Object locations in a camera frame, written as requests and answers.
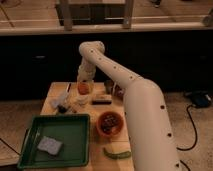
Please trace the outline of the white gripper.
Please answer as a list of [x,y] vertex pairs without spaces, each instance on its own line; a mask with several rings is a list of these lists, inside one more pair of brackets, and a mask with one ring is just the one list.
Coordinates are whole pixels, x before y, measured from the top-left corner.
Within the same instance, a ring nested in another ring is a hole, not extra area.
[[88,92],[93,90],[95,66],[88,61],[82,61],[78,67],[77,83]]

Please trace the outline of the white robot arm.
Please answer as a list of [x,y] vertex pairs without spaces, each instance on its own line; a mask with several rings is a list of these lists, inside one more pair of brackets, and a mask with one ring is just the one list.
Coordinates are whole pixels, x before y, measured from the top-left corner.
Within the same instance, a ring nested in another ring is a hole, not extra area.
[[90,81],[99,68],[124,90],[123,105],[135,171],[182,171],[165,100],[153,81],[104,55],[101,41],[79,46],[78,81]]

